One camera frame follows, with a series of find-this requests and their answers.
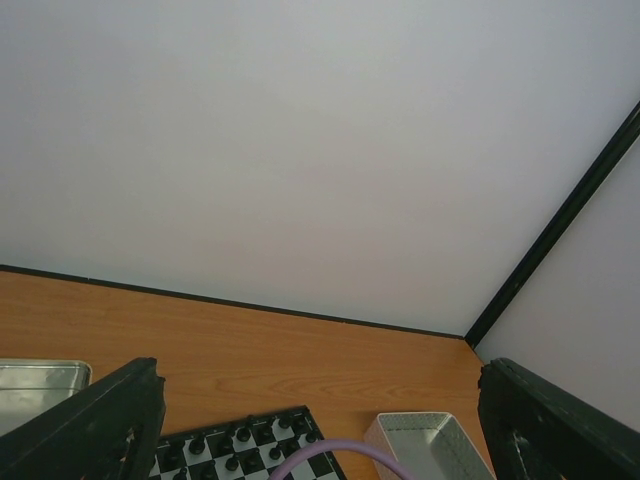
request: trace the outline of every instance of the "wooden table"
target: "wooden table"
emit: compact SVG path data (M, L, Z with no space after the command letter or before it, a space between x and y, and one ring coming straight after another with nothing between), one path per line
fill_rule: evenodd
M156 357L164 433L305 404L326 437L362 439L380 412L447 411L488 459L481 362L462 340L0 272L0 352L84 360L94 380ZM338 459L350 480L377 478Z

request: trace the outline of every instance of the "chess piece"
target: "chess piece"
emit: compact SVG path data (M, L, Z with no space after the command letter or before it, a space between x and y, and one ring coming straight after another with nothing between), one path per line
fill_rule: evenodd
M318 439L318 434L312 430L305 435L304 439L307 443L313 443Z
M291 417L289 415L283 415L280 417L280 420L278 420L278 426L285 430L289 428L291 426Z
M204 442L205 435L204 433L201 433L193 440L191 440L191 443L189 443L189 451L194 455L200 455L202 452L204 452Z
M245 460L247 467L249 469L256 468L258 466L259 459L260 459L260 454L257 451L251 452Z
M245 424L238 430L236 438L241 442L248 442L251 438L251 426L253 425L253 416L249 415Z
M173 476L173 480L187 480L187 467L182 467L180 471Z
M263 425L260 426L260 428L258 429L258 438L260 440L267 441L271 438L271 435L273 435L272 425L274 421L275 417L271 417Z
M222 440L218 442L218 455L228 455L233 453L233 434L236 429L233 425L231 425L224 434Z
M299 438L300 436L296 435L293 438L289 439L289 441L285 444L284 449L287 456L300 449L300 444L298 444Z
M238 457L236 457L235 455L229 457L224 464L225 468L230 472L235 472L238 469L239 465L240 462L238 461Z
M182 455L182 447L184 447L184 441L173 442L169 445L169 448L164 454L164 464L167 468L171 468L177 465Z
M282 450L280 450L279 446L276 445L271 450L269 450L269 458L271 458L272 460L277 460L281 456L282 456Z
M307 422L304 419L304 417L298 417L295 419L295 421L293 422L293 429L294 430L304 430L304 428L307 426Z
M200 478L198 480L216 480L217 478L216 461L211 460L202 470L200 470Z

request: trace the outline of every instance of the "metal tray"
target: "metal tray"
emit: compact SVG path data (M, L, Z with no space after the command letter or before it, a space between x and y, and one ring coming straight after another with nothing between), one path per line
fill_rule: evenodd
M0 359L0 435L83 389L91 368L79 361Z
M418 479L495 480L456 418L445 412L381 413L365 441L407 467ZM376 463L383 480L397 477Z

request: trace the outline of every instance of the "white panel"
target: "white panel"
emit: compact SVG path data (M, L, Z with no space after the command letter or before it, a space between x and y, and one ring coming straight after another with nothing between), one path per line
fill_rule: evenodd
M0 260L451 333L640 95L636 0L0 8Z
M640 142L478 346L640 430Z

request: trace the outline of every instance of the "black corner trim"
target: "black corner trim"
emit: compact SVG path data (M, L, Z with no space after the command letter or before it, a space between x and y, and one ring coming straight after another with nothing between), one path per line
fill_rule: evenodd
M161 295L164 297L181 298L183 300L193 300L196 302L215 303L217 305L226 305L229 307L247 308L250 310L258 310L261 312L279 313L282 315L292 315L296 317L313 318L315 320L327 320L329 322L348 323L350 325L361 325L363 327L384 328L387 330L395 330L398 332L419 333L421 335L431 335L434 337L454 338L462 340L462 335L454 335L451 333L432 332L429 330L421 330L419 328L400 327L396 325L388 325L385 323L368 322L365 320L354 320L351 318L334 317L331 315L321 315L319 313L299 312L286 308L268 307L265 305L256 305L253 303L236 302L234 300L224 300L220 298L206 297L204 295L192 295L190 293L173 292L171 290L162 290L159 288L141 287L138 285L128 285L126 283L109 282L107 280L97 280L89 277L78 277L76 275L66 275L63 273L46 272L43 270L35 270L32 268L16 267L12 265L0 265L0 272L19 273L22 275L31 275L36 277L51 278L55 280L64 280L67 282L84 283L87 285L96 285L100 287L118 288L121 290L129 290L132 292L149 293L151 295Z
M611 137L464 339L475 348L640 134L640 103Z

